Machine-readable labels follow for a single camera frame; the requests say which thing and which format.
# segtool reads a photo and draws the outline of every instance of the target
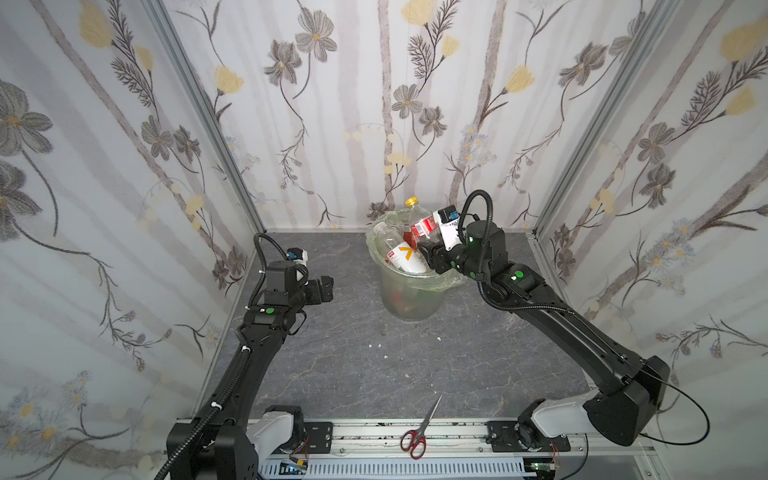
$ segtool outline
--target plastic bottle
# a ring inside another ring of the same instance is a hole
[[[376,244],[381,253],[392,265],[406,273],[426,273],[429,268],[418,250],[408,245],[395,228],[382,222],[373,227]]]
[[[408,242],[411,248],[417,248],[420,241],[437,241],[440,239],[440,229],[432,212],[419,205],[419,199],[410,197],[406,200],[406,206],[409,208],[406,229],[402,237]]]

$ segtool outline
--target scissor blade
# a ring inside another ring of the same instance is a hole
[[[440,395],[437,398],[437,401],[435,402],[435,405],[432,406],[432,408],[427,413],[427,416],[424,417],[423,428],[426,429],[427,425],[429,425],[429,423],[432,421],[432,417],[435,416],[435,410],[437,410],[437,405],[439,405],[441,399],[442,399],[442,395]]]

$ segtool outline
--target white bottle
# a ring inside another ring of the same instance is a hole
[[[382,222],[373,227],[379,252],[396,268],[406,273],[426,273],[429,268],[421,254],[413,250],[400,232]]]

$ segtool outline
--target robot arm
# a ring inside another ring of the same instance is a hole
[[[483,196],[492,214],[490,196],[472,192],[459,218],[460,242],[419,244],[419,251],[437,273],[454,269],[478,282],[483,299],[499,310],[516,313],[552,339],[595,381],[598,390],[557,401],[538,400],[520,416],[523,446],[547,445],[546,438],[564,433],[599,432],[618,445],[631,445],[664,398],[669,366],[656,356],[637,353],[575,312],[529,266],[508,259],[504,231],[491,218],[476,220],[462,230],[468,204]],[[443,220],[455,219],[453,206],[440,210]]]

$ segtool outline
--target metal bracket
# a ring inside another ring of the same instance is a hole
[[[488,422],[486,425],[488,426],[488,438],[485,441],[491,444],[494,453],[528,452],[528,449],[518,443],[518,438],[515,434],[517,422]],[[549,439],[549,441],[560,452],[571,451],[571,443],[568,441],[568,437],[558,436]],[[553,450],[551,445],[546,445],[538,451],[552,452]]]
[[[333,442],[333,423],[331,422],[305,422],[304,429],[309,436],[306,447],[307,453],[330,453]]]

